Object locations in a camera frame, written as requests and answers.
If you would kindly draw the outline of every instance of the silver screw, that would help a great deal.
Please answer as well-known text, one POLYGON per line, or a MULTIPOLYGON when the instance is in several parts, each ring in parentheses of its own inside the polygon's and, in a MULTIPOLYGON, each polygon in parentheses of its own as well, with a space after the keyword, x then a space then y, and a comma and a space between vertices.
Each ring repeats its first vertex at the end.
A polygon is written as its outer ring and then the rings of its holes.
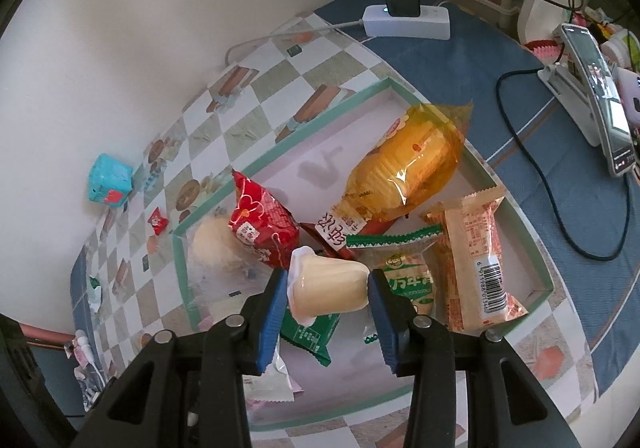
POLYGON ((154 336, 154 340, 157 343, 169 343, 173 337, 174 334, 171 331, 165 329, 163 331, 157 332, 154 336))
POLYGON ((244 316, 241 314, 232 314, 226 317, 225 323, 229 327, 239 327, 244 323, 244 316))
POLYGON ((499 343, 502 341, 502 335, 494 329, 489 329, 487 332, 485 332, 484 337, 491 343, 499 343))
POLYGON ((420 327, 420 329, 431 327, 431 318, 423 314, 418 314, 418 316, 414 318, 414 325, 420 327))

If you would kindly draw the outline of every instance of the white floor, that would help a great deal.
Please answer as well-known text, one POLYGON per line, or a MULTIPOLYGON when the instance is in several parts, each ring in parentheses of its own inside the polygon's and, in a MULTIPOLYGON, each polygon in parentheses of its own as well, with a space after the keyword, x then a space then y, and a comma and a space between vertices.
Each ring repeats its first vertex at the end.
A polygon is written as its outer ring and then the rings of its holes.
POLYGON ((582 448, 612 448, 640 408, 640 348, 601 398, 571 427, 582 448))

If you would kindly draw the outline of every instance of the blue cube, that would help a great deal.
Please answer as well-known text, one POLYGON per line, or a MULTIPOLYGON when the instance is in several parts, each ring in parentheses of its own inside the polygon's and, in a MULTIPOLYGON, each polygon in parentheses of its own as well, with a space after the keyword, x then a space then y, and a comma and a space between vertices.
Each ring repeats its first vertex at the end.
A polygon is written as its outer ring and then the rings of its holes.
POLYGON ((122 206, 131 192, 133 168, 106 154, 100 154, 89 172, 90 201, 122 206))

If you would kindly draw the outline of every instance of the blue gripper pad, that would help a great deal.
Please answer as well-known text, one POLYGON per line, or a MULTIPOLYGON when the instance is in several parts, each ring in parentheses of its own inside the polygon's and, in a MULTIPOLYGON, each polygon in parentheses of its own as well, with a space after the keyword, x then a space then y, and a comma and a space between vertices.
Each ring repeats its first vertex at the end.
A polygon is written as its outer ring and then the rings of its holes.
POLYGON ((398 353, 398 334, 394 329, 391 316, 387 312, 388 300, 387 293, 391 296, 389 284, 386 281, 384 273, 375 270, 369 273, 367 282, 367 293, 369 296, 369 308, 373 316, 373 322, 378 331, 378 339, 380 341, 380 349, 385 363, 391 368, 393 374, 398 370, 399 353, 398 353))
MULTIPOLYGON (((267 365, 269 365, 273 360, 273 353, 275 352, 278 336, 280 335, 280 328, 282 327, 284 311, 287 308, 288 272, 284 269, 274 271, 272 277, 277 276, 278 274, 280 275, 280 279, 277 281, 276 287, 273 291, 271 304, 264 318, 264 323, 260 330, 260 339, 258 340, 258 352, 255 365, 261 374, 264 373, 267 365)), ((270 285, 271 280, 265 290, 265 296, 269 292, 270 285)))

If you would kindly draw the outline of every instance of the cream-colored jelly cup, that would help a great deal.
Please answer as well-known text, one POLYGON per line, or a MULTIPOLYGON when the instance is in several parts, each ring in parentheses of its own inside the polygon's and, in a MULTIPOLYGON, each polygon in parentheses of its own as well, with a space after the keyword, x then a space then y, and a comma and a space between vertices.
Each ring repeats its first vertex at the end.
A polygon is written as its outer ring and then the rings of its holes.
POLYGON ((359 262, 317 256, 308 246, 293 251, 287 280, 289 309, 300 325, 317 316, 357 311, 367 306, 369 268, 359 262))

